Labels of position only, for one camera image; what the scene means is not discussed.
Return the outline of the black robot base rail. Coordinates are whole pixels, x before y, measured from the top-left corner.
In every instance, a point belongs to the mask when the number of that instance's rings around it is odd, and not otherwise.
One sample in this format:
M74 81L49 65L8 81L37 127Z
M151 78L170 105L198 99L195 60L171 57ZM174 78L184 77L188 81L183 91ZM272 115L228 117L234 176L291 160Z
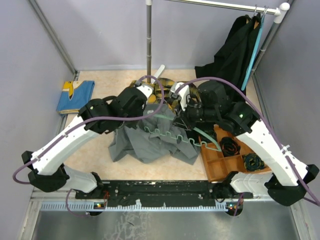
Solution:
M102 200L109 207L214 207L227 199L240 196L223 183L207 180L109 180L93 193L76 191L77 200Z

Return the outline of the grey button-up shirt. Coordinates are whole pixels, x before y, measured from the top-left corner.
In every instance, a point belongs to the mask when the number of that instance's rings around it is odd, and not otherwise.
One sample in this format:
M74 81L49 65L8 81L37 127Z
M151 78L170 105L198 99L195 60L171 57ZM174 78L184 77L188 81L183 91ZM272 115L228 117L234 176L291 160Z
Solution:
M200 153L199 147L144 130L144 127L147 126L151 131L157 128L163 134L169 131L172 135L182 135L188 138L184 129L172 124L175 115L165 104L157 114L161 117L153 116L142 119L138 121L136 128L123 126L113 132L113 141L108 147L113 162L130 155L144 164L149 164L161 157L171 155L187 164L195 163Z

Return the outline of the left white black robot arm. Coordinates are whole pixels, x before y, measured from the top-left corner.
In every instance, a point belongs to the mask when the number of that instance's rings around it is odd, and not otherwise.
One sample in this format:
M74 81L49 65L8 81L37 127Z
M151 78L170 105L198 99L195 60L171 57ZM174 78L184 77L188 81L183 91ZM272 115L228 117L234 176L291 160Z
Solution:
M84 144L101 134L108 134L124 124L123 118L140 118L153 89L145 84L126 87L118 96L91 99L70 124L42 149L22 154L29 165L30 184L45 193L63 187L88 194L97 199L104 186L97 173L81 172L64 164Z

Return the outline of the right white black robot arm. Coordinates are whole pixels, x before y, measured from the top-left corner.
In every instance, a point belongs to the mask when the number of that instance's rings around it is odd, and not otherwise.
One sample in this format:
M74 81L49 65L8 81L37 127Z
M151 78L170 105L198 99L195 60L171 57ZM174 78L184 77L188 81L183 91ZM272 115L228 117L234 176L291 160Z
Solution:
M251 148L271 169L267 173L231 172L224 180L224 194L229 198L235 198L243 193L269 195L283 206L291 206L305 199L305 195L309 194L312 197L309 202L318 206L320 201L310 191L308 183L316 178L319 168L314 164L306 165L295 158L288 147L282 145L277 139L262 113L232 83L218 77L203 77L186 83L174 83L170 92L172 98L179 100L180 112L177 117L180 121L186 127L189 126L191 119L188 116L189 85L199 81L221 88L228 85L244 99L243 102L238 102L225 117L221 117L217 109L213 122Z

